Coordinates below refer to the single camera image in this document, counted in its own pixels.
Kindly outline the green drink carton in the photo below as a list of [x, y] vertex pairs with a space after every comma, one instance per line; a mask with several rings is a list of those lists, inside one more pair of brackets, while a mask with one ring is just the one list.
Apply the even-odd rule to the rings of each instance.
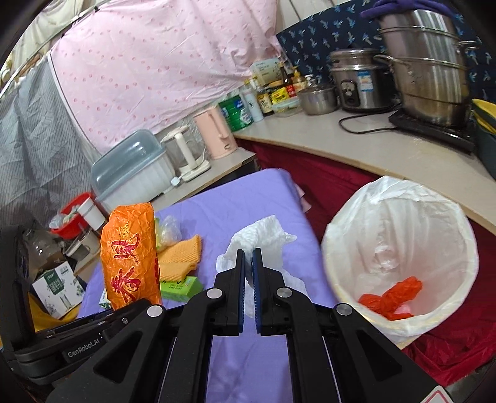
[[203, 285], [196, 276], [187, 276], [182, 281], [161, 282], [160, 290], [165, 300], [188, 302], [203, 291]]

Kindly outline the orange printed plastic wrapper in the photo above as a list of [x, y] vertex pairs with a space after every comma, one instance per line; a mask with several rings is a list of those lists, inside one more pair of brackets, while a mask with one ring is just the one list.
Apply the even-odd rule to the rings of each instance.
[[100, 238], [107, 298], [118, 310], [141, 299], [162, 303], [153, 206], [117, 206]]

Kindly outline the clear plastic bag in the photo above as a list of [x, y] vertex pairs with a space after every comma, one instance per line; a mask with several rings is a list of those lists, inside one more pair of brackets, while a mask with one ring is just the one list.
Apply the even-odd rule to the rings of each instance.
[[155, 217], [156, 248], [158, 251], [182, 241], [179, 222], [173, 216]]

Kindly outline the white tissue paper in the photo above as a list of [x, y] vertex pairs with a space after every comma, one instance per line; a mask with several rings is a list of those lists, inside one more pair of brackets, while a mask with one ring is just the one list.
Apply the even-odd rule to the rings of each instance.
[[303, 280], [292, 276], [283, 267], [282, 249], [297, 238], [296, 235], [284, 231], [275, 215], [264, 217], [232, 236], [225, 253], [217, 257], [215, 269], [218, 273], [232, 269], [239, 249], [245, 252], [246, 261], [250, 264], [252, 252], [260, 248], [262, 262], [266, 267], [279, 271], [286, 286], [308, 295]]

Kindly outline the white green cardboard box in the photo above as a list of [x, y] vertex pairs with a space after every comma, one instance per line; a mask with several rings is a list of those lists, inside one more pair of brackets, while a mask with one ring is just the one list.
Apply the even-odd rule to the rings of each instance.
[[45, 270], [32, 284], [45, 310], [60, 319], [82, 303], [85, 295], [80, 281], [66, 261], [54, 269]]

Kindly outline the purple table cloth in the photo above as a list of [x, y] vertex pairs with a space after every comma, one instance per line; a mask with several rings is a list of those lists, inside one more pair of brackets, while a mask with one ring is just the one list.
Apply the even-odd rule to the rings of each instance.
[[[197, 276], [205, 287], [215, 281], [217, 257], [232, 236], [264, 217], [275, 216], [296, 240], [282, 249], [282, 267], [301, 279], [311, 301], [333, 307], [336, 298], [323, 268], [317, 237], [290, 175], [284, 170], [261, 170], [197, 194], [167, 208], [153, 203], [158, 217], [173, 216], [182, 237], [197, 234], [203, 252]], [[287, 344], [283, 336], [262, 337], [253, 319], [244, 320], [240, 336], [213, 341], [208, 402], [291, 402]]]

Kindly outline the red velvet counter skirt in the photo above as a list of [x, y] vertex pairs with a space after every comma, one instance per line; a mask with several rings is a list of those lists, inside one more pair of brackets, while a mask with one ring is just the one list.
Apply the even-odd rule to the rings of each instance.
[[[376, 174], [282, 146], [241, 140], [263, 169], [287, 171], [311, 205], [308, 220], [318, 240], [345, 202]], [[471, 221], [479, 271], [461, 308], [404, 349], [443, 386], [466, 381], [495, 358], [495, 236]]]

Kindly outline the lidded white dish rack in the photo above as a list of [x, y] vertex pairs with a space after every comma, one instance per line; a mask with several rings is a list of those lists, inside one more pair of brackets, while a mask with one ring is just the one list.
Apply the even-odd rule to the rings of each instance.
[[166, 149], [141, 129], [93, 163], [91, 186], [98, 205], [110, 214], [117, 206], [150, 202], [170, 191], [175, 176]]

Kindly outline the pink electric kettle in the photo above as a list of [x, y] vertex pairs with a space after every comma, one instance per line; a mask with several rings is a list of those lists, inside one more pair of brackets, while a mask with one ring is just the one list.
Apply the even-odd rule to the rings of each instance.
[[213, 160], [221, 159], [237, 150], [234, 135], [218, 106], [204, 109], [194, 115], [193, 120]]

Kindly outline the green tin can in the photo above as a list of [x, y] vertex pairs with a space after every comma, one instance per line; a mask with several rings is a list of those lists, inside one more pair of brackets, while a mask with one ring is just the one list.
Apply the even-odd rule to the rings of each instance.
[[240, 131], [253, 123], [253, 117], [239, 95], [220, 102], [219, 108], [232, 132]]

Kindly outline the black induction cooker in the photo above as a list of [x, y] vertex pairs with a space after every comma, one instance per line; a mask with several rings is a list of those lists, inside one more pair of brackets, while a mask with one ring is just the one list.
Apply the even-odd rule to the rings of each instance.
[[476, 148], [474, 134], [466, 124], [454, 127], [439, 126], [412, 117], [404, 109], [392, 113], [388, 121], [398, 130], [436, 141], [465, 154], [473, 153]]

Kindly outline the silver rice cooker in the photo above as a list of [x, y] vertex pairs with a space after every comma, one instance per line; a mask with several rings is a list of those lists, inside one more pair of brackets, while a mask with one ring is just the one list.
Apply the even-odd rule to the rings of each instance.
[[330, 53], [331, 75], [342, 108], [348, 112], [380, 112], [394, 105], [396, 88], [388, 66], [376, 61], [372, 48]]

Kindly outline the yellow blue stacked basins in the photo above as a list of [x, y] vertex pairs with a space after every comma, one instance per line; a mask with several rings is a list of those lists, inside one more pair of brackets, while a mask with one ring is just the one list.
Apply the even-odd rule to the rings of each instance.
[[472, 99], [477, 157], [491, 177], [496, 178], [496, 105]]

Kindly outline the stacked steel steamer pot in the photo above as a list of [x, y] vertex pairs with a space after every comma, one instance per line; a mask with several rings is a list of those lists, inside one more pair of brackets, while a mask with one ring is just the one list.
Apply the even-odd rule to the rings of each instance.
[[404, 110], [439, 126], [463, 124], [470, 99], [466, 53], [479, 43], [460, 39], [450, 17], [425, 9], [385, 14], [378, 23], [387, 53], [374, 59], [391, 67]]

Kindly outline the purple cloth on pot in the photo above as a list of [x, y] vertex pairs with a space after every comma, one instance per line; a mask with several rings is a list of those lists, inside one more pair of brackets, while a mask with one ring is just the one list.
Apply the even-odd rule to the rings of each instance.
[[427, 10], [440, 13], [448, 17], [453, 17], [454, 13], [445, 4], [431, 0], [378, 0], [360, 15], [364, 19], [378, 19], [381, 16], [393, 13], [403, 13], [412, 10]]

